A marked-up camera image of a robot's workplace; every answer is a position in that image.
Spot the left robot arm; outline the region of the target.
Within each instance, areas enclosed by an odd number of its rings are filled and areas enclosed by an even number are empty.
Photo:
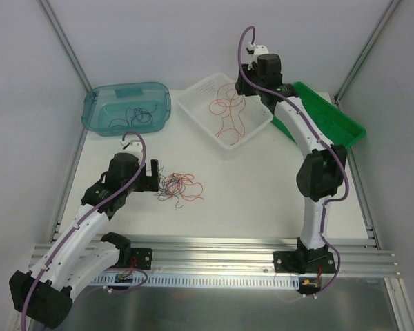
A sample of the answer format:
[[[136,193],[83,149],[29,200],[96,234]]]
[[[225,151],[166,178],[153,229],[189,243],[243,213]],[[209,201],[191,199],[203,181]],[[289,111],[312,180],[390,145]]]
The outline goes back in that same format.
[[[91,281],[111,267],[131,265],[131,241],[109,232],[102,236],[94,252],[81,253],[133,192],[157,192],[159,162],[119,152],[110,160],[108,170],[90,186],[81,198],[74,219],[47,253],[28,271],[15,271],[9,286],[21,327],[26,318],[43,326],[59,327],[71,311],[73,302]]]

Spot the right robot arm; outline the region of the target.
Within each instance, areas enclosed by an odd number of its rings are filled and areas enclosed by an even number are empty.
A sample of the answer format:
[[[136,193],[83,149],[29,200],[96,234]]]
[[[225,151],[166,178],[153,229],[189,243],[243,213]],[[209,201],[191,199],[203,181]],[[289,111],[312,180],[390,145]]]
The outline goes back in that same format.
[[[348,185],[346,148],[334,144],[320,131],[294,86],[283,83],[278,55],[254,50],[250,55],[251,62],[239,66],[236,91],[246,97],[259,96],[262,104],[287,127],[304,158],[296,176],[297,188],[304,197],[302,231],[295,251],[275,253],[275,267],[297,274],[336,274],[324,232],[329,203],[338,200],[335,195],[341,185]]]

